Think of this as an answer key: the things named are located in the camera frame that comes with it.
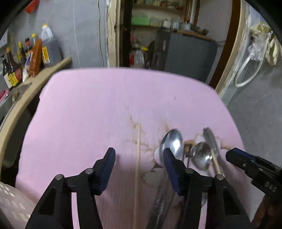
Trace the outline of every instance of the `wooden shelf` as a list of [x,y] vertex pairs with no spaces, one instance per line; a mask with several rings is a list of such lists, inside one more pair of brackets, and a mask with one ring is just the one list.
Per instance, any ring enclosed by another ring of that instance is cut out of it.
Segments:
[[158,29],[160,27],[158,26],[151,26],[151,25],[131,25],[131,27],[135,27],[135,28],[148,28],[148,29]]
[[132,6],[133,9],[147,9],[147,10],[162,10],[170,13],[175,13],[175,14],[183,14],[183,10],[177,10],[174,8],[168,8],[166,6],[154,6],[154,5],[149,5],[149,4],[133,4]]

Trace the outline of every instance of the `wooden counter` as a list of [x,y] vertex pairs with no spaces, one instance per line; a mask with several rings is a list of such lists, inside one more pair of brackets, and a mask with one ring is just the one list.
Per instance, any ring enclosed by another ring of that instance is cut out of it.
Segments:
[[0,131],[0,174],[7,144],[23,111],[48,82],[50,77],[57,71],[61,70],[64,66],[69,64],[71,61],[71,57],[65,58],[53,67],[43,69],[35,78],[30,77],[20,85],[22,86],[24,84],[32,83],[30,87],[28,87],[28,89],[22,94],[21,98],[16,102]]

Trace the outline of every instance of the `orange packet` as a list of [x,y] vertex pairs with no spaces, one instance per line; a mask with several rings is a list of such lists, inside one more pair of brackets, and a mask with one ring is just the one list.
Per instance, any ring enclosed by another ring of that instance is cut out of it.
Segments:
[[32,57],[29,64],[29,73],[32,77],[35,77],[40,70],[40,64],[42,59],[42,40],[38,39],[32,49]]

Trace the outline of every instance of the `metal bolt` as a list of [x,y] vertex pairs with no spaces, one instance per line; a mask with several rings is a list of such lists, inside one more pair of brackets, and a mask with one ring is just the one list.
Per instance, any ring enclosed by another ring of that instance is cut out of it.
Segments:
[[215,177],[216,177],[218,180],[224,180],[224,176],[221,175],[221,174],[217,174]]
[[85,170],[85,173],[86,174],[91,174],[91,173],[93,173],[93,169],[92,168],[88,168],[88,169]]
[[62,175],[62,174],[58,174],[58,175],[56,175],[55,176],[55,179],[56,180],[60,180],[60,179],[62,179],[64,176]]
[[185,172],[187,172],[188,174],[193,174],[194,170],[191,168],[187,168],[185,169]]

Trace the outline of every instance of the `pink tabletop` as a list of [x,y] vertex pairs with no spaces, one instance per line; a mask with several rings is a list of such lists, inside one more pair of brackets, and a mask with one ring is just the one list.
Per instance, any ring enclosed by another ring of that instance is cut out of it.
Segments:
[[[25,135],[16,187],[37,202],[56,174],[77,175],[101,159],[108,147],[116,163],[97,206],[103,227],[133,227],[136,123],[141,124],[138,229],[146,227],[157,187],[146,177],[156,174],[154,150],[172,128],[194,141],[209,126],[221,148],[244,149],[227,108],[209,86],[175,74],[134,69],[79,69],[55,74]],[[225,160],[226,179],[247,213],[250,180]],[[199,228],[204,228],[205,207]],[[78,219],[73,204],[74,228]],[[165,228],[175,225],[179,208],[169,210]]]

